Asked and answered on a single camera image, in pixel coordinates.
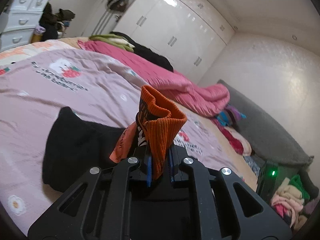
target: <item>pink blanket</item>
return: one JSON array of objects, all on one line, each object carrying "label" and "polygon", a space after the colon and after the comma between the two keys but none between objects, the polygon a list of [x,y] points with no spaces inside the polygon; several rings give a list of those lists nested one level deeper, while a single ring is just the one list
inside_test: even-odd
[{"label": "pink blanket", "polygon": [[78,41],[78,44],[82,49],[99,52],[119,60],[132,68],[135,73],[167,98],[180,103],[201,116],[213,117],[220,113],[229,102],[229,91],[222,84],[200,88],[178,72],[172,73],[134,53],[105,42]]}]

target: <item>metal screw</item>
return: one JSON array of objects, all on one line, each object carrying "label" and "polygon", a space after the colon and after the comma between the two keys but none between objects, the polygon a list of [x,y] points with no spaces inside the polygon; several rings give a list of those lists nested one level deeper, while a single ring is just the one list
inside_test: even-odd
[{"label": "metal screw", "polygon": [[231,174],[231,170],[229,168],[223,168],[221,170],[221,172],[224,174],[224,175],[230,175]]},{"label": "metal screw", "polygon": [[90,169],[90,173],[91,174],[97,174],[99,173],[100,169],[98,167],[93,167]]},{"label": "metal screw", "polygon": [[138,162],[138,159],[136,157],[130,157],[128,159],[128,163],[134,164],[134,163],[137,163],[137,162]]},{"label": "metal screw", "polygon": [[191,163],[193,163],[193,159],[191,159],[191,158],[184,158],[184,159],[183,159],[183,162],[184,162],[185,164],[191,164]]}]

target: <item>door handle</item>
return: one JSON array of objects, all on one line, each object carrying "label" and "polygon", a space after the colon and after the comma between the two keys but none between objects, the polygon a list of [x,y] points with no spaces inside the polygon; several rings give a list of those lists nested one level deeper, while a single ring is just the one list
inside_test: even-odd
[{"label": "door handle", "polygon": [[200,60],[198,61],[198,64],[196,64],[196,66],[199,66],[199,64],[201,63],[202,58],[200,58]]},{"label": "door handle", "polygon": [[21,41],[21,39],[22,39],[22,36],[19,38],[13,38],[12,41],[13,43],[18,43],[19,41]]},{"label": "door handle", "polygon": [[170,43],[173,41],[174,36],[172,36],[171,40],[169,40],[168,45],[170,45]]},{"label": "door handle", "polygon": [[28,19],[28,20],[20,19],[20,20],[19,20],[19,24],[20,24],[20,25],[25,25],[28,21],[29,21],[29,19]]},{"label": "door handle", "polygon": [[177,41],[177,38],[174,38],[173,42],[170,44],[170,47],[172,47]]},{"label": "door handle", "polygon": [[144,24],[144,22],[146,21],[146,19],[147,19],[147,18],[144,18],[144,19],[142,20],[142,22],[139,24],[140,27]]},{"label": "door handle", "polygon": [[139,22],[143,19],[144,17],[141,16],[140,19],[137,21],[137,25],[139,25]]},{"label": "door handle", "polygon": [[197,60],[193,63],[193,65],[196,65],[200,57],[197,58]]}]

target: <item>orange sock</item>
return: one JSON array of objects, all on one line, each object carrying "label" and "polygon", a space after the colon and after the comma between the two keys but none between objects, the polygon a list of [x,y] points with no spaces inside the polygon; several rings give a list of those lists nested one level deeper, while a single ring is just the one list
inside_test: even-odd
[{"label": "orange sock", "polygon": [[153,87],[144,85],[136,122],[123,132],[110,159],[118,163],[127,157],[138,125],[150,145],[152,178],[158,179],[163,171],[166,152],[186,121],[186,115],[174,103]]}]

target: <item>lavender blanket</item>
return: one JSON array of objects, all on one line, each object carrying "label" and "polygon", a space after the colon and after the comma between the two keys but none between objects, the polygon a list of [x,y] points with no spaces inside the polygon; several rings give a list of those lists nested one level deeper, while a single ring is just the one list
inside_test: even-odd
[{"label": "lavender blanket", "polygon": [[[47,136],[59,110],[70,106],[83,120],[127,127],[146,82],[112,57],[75,49],[42,52],[0,70],[0,201],[27,234],[59,197],[44,185]],[[175,139],[207,167],[235,169],[215,136],[189,116]]]}]

